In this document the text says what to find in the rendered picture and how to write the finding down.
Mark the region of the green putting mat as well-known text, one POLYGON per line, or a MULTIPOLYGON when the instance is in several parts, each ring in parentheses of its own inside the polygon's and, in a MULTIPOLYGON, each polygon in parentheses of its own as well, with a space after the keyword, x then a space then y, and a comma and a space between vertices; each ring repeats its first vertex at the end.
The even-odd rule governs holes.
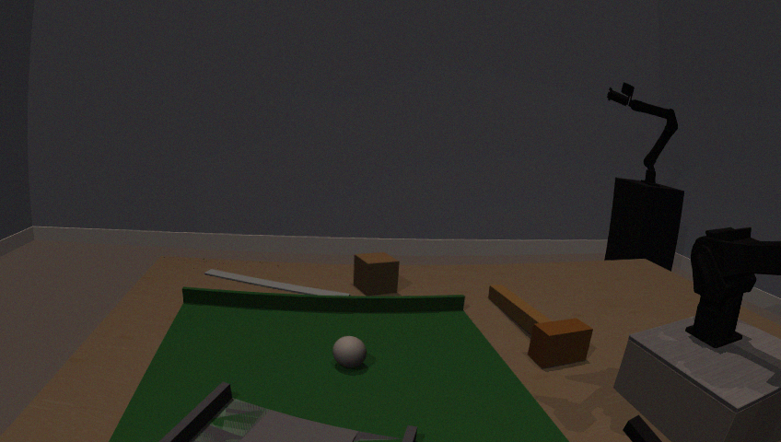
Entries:
POLYGON ((225 416, 247 403, 356 430, 358 440, 359 431, 401 439, 411 425, 415 442, 569 442, 464 310, 184 302, 109 442, 159 442, 223 381, 233 397, 225 416), (345 336, 367 348, 361 365, 333 357, 345 336))

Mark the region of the brown cube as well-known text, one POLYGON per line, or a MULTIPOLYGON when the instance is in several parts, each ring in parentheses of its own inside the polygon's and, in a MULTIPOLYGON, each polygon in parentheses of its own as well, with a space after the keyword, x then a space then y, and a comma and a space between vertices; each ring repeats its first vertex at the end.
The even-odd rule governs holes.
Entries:
POLYGON ((354 286, 366 296, 397 293, 399 263, 385 252, 354 254, 354 286))

